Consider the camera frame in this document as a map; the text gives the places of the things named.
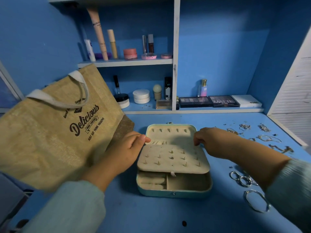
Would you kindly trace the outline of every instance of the jewelry box lid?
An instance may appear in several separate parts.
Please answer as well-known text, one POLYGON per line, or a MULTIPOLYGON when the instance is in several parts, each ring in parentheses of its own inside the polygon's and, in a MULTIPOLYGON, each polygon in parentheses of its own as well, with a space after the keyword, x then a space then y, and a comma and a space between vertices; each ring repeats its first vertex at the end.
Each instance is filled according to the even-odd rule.
POLYGON ((146 136, 151 142, 142 148, 137 166, 148 172, 204 174, 210 165, 201 146, 194 146, 196 128, 187 124, 153 124, 146 136))

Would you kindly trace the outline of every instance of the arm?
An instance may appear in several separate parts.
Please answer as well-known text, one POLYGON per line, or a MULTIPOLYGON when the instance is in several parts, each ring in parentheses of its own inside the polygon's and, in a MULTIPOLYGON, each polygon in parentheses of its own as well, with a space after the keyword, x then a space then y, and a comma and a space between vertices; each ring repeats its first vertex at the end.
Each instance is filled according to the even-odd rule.
POLYGON ((127 134, 80 181, 64 183, 22 232, 96 232, 106 214, 106 188, 134 163, 145 142, 150 142, 145 135, 127 134))
POLYGON ((238 164, 266 192, 279 213, 302 231, 311 230, 311 164, 218 128, 201 129, 193 141, 204 144, 210 155, 238 164))

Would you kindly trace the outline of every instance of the pink compact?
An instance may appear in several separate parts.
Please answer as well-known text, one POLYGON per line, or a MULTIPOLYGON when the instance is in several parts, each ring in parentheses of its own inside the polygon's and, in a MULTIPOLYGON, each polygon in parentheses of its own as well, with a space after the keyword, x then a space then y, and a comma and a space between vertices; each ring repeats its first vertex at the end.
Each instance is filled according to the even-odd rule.
POLYGON ((143 60, 153 60, 153 59, 156 59, 156 54, 154 54, 154 53, 142 54, 142 59, 143 60))
POLYGON ((172 54, 162 54, 161 58, 162 59, 171 59, 172 58, 172 54))
POLYGON ((124 59, 126 60, 137 59, 136 48, 124 49, 123 54, 124 54, 124 59))

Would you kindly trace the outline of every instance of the light blue sleeve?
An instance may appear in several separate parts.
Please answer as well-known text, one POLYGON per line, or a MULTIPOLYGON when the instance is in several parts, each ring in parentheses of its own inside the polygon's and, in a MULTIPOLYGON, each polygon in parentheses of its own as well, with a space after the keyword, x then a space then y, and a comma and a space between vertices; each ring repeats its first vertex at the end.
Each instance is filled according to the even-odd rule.
POLYGON ((266 191, 266 199, 302 232, 311 232, 311 164, 290 160, 266 191))
POLYGON ((88 181, 61 185, 23 233, 95 233, 106 214, 104 193, 88 181))

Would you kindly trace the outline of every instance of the white bag handle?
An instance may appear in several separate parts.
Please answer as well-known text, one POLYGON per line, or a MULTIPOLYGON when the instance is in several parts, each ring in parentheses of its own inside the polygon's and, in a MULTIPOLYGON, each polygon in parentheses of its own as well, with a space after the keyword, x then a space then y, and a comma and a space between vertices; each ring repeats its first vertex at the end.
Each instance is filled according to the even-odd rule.
POLYGON ((63 102, 55 100, 49 94, 47 94, 47 93, 45 93, 45 92, 43 92, 43 91, 41 91, 39 89, 33 90, 26 97, 28 97, 28 98, 35 98, 35 99, 38 99, 38 100, 41 100, 41 101, 45 101, 45 102, 47 102, 50 105, 53 105, 55 107, 62 108, 62 109, 77 109, 77 108, 80 108, 80 107, 86 105, 86 103, 89 100, 89 89, 87 88, 86 82, 85 82, 82 74, 78 70, 76 70, 76 71, 71 72, 68 75, 82 84, 82 86, 84 88, 84 91, 85 91, 85 101, 83 103, 80 103, 80 104, 65 104, 63 102))

